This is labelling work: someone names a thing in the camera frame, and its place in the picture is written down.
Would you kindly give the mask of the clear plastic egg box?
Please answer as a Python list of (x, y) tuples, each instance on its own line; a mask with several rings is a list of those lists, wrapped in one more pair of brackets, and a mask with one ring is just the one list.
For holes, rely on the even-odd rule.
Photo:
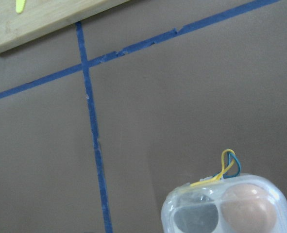
[(161, 210), (166, 233), (287, 233), (287, 200), (251, 174), (171, 191)]

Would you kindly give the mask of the upper brown egg in box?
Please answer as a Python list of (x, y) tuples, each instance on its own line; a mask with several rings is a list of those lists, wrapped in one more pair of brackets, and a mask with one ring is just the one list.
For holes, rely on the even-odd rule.
[(236, 233), (270, 233), (277, 221), (266, 190), (254, 184), (237, 184), (222, 195), (221, 212)]

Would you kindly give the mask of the yellow rubber band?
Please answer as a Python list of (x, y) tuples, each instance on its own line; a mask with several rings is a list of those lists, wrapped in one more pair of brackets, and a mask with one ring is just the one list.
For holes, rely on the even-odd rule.
[[(237, 171), (233, 175), (228, 175), (227, 172), (231, 169), (231, 167), (236, 164)], [(233, 177), (237, 177), (241, 173), (241, 163), (236, 157), (235, 152), (232, 149), (226, 149), (221, 153), (221, 171), (213, 175), (212, 177), (207, 177), (198, 182), (191, 183), (189, 186), (194, 187), (198, 185), (203, 185), (207, 183), (216, 182), (222, 179), (229, 179)]]

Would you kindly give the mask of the centre vertical blue tape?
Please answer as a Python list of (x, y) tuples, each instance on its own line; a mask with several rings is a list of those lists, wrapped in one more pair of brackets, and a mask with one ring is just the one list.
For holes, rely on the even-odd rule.
[(104, 228), (105, 228), (105, 232), (112, 233), (113, 226), (112, 226), (112, 220), (111, 220), (111, 215), (110, 215), (107, 184), (106, 184), (105, 171), (104, 171), (104, 166), (103, 166), (103, 158), (102, 158), (101, 147), (99, 143), (98, 121), (97, 121), (97, 115), (96, 115), (96, 110), (95, 110), (95, 103), (93, 99), (92, 81), (90, 78), (90, 70), (89, 70), (87, 53), (86, 53), (86, 48), (85, 48), (83, 25), (79, 21), (75, 23), (75, 26), (76, 26), (78, 47), (80, 51), (81, 66), (82, 66), (83, 77), (84, 77), (85, 92), (86, 92), (86, 97), (87, 97), (87, 106), (88, 106), (88, 112), (89, 112), (89, 121), (90, 121), (90, 128), (91, 128), (91, 134), (92, 134), (94, 157), (95, 157), (97, 176), (98, 176), (98, 184), (99, 184), (99, 191), (100, 191), (101, 209), (102, 209)]

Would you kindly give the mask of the upper horizontal blue tape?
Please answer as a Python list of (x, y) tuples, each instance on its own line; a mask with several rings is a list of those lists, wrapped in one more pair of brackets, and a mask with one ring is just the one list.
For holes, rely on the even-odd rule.
[[(200, 20), (192, 22), (192, 23), (189, 23), (189, 24), (183, 26), (179, 30), (174, 28), (168, 32), (165, 32), (165, 33), (156, 35), (154, 37), (145, 39), (143, 41), (140, 41), (140, 42), (131, 44), (129, 46), (126, 46), (119, 51), (113, 51), (113, 52), (104, 54), (102, 56), (96, 57), (94, 59), (88, 60), (88, 61), (86, 61), (86, 64), (87, 64), (88, 68), (95, 67), (95, 66), (98, 66), (100, 64), (106, 63), (108, 61), (111, 61), (111, 60), (120, 58), (122, 56), (134, 53), (136, 51), (151, 47), (155, 44), (159, 44), (159, 43), (162, 43), (164, 41), (171, 40), (175, 37), (182, 36), (184, 34), (199, 30), (201, 28), (225, 21), (227, 19), (236, 17), (238, 15), (245, 14), (247, 12), (250, 12), (250, 11), (253, 11), (253, 10), (256, 10), (258, 8), (261, 8), (261, 7), (264, 7), (267, 5), (271, 5), (274, 3), (276, 3), (275, 0), (253, 0), (253, 1), (245, 3), (243, 5), (228, 9), (226, 11), (217, 13), (215, 15), (211, 15), (209, 17), (200, 19)], [(22, 85), (13, 87), (13, 88), (5, 90), (5, 91), (2, 91), (2, 92), (0, 92), (0, 99), (14, 95), (14, 94), (17, 94), (19, 92), (26, 91), (28, 89), (35, 88), (35, 87), (43, 85), (45, 83), (52, 82), (54, 80), (60, 79), (62, 77), (68, 76), (70, 74), (76, 73), (76, 72), (81, 71), (81, 70), (83, 70), (83, 64), (79, 63), (77, 65), (68, 67), (66, 69), (60, 70), (60, 71), (52, 73), (50, 75), (47, 75), (47, 76), (41, 77), (39, 79), (33, 80), (29, 83), (24, 83)]]

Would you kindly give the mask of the bamboo cutting board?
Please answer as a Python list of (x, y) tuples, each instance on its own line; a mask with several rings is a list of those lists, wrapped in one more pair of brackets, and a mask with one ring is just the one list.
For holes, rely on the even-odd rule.
[(122, 4), (121, 0), (0, 0), (0, 53)]

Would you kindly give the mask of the yellow plastic knife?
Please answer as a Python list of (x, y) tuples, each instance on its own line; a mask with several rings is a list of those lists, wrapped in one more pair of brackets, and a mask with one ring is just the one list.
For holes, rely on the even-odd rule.
[(16, 0), (16, 13), (21, 14), (24, 11), (26, 0)]

